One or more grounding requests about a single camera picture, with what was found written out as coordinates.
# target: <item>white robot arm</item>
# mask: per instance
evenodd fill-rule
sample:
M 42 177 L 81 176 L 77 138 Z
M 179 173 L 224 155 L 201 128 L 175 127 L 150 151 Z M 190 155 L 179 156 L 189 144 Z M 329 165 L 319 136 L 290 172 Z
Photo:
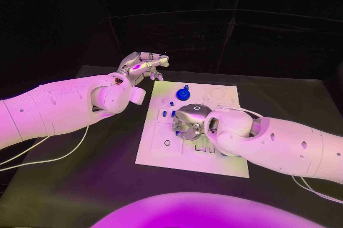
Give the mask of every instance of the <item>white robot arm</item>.
M 225 155 L 242 156 L 284 174 L 343 184 L 343 138 L 248 111 L 258 116 L 252 119 L 245 111 L 224 106 L 212 111 L 203 105 L 188 105 L 176 111 L 173 130 L 186 122 L 192 126 L 177 134 L 183 139 L 196 139 L 202 132 Z
M 163 80 L 156 66 L 169 57 L 134 52 L 108 75 L 48 83 L 0 101 L 0 149 L 23 140 L 69 133 L 121 113 L 131 101 L 141 104 L 144 76 Z

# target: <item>robotic hand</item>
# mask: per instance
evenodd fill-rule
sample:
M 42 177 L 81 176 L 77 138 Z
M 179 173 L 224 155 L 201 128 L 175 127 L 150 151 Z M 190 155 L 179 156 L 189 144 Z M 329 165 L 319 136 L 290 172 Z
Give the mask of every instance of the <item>robotic hand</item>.
M 144 76 L 163 80 L 159 65 L 169 66 L 167 56 L 134 52 L 115 73 L 48 83 L 0 101 L 0 149 L 87 127 L 121 113 L 130 101 L 140 105 L 146 91 L 134 85 Z
M 322 178 L 343 184 L 343 138 L 296 122 L 262 117 L 234 107 L 190 104 L 175 113 L 177 136 L 195 140 L 205 133 L 216 149 L 288 175 Z

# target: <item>blue knob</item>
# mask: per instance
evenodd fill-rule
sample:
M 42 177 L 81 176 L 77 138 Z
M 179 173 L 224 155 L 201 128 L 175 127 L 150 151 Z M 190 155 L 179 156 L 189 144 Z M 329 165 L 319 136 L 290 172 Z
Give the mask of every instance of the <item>blue knob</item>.
M 189 99 L 189 97 L 190 97 L 190 92 L 189 92 L 188 89 L 189 89 L 189 87 L 188 87 L 188 85 L 186 85 L 185 88 L 180 89 L 180 90 L 176 92 L 176 97 L 177 97 L 177 99 L 182 100 L 182 101 L 186 101 L 186 100 Z

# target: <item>black background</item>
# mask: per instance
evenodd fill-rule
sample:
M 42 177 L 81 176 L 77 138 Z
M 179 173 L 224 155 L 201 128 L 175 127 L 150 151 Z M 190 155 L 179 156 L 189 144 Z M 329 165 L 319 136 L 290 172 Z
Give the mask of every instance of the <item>black background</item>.
M 173 71 L 320 79 L 343 111 L 342 2 L 0 0 L 0 99 L 74 78 L 84 64 L 118 66 L 147 51 L 170 56 Z M 13 173 L 0 174 L 2 193 Z

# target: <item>blue cap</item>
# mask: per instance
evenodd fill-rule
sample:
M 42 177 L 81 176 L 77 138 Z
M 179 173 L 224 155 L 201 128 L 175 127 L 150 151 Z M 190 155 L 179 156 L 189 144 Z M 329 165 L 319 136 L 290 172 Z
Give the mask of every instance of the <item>blue cap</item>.
M 186 101 L 190 97 L 190 92 L 188 90 L 188 87 L 185 87 L 183 89 L 180 89 L 177 92 L 176 92 L 176 97 L 179 100 L 182 101 Z

